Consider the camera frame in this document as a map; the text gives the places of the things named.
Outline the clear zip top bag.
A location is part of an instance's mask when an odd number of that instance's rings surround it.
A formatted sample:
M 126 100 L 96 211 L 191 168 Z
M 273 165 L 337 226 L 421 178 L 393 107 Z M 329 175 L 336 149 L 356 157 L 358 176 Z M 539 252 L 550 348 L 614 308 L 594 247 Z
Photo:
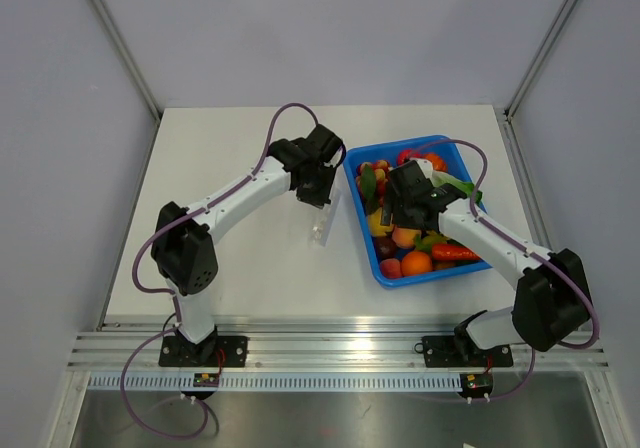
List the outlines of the clear zip top bag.
M 342 191 L 339 188 L 333 188 L 329 196 L 329 204 L 326 204 L 314 215 L 309 238 L 312 246 L 325 247 L 327 245 L 341 198 Z

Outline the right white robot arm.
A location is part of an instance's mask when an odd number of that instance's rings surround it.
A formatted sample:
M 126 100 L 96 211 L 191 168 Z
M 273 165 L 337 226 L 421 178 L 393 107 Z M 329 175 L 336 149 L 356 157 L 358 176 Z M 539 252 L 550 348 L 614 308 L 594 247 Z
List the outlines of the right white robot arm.
M 553 252 L 495 223 L 451 183 L 433 184 L 429 163 L 413 159 L 389 173 L 381 221 L 401 228 L 435 230 L 478 255 L 514 289 L 512 306 L 482 311 L 459 323 L 453 334 L 456 357 L 476 364 L 489 350 L 525 344 L 546 352 L 568 335 L 595 323 L 580 257 Z

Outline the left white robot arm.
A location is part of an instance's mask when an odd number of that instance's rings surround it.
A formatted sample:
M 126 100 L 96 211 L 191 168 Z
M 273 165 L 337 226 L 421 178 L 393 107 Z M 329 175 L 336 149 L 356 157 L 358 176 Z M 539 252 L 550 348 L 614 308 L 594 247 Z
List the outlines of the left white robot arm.
M 294 140 L 268 141 L 249 173 L 197 204 L 166 204 L 158 215 L 159 237 L 151 257 L 167 284 L 175 307 L 173 332 L 163 337 L 162 366 L 215 366 L 222 362 L 214 315 L 203 292 L 219 272 L 215 246 L 240 221 L 289 191 L 302 203 L 322 209 L 331 203 L 337 167 L 344 160 L 343 141 L 325 126 Z

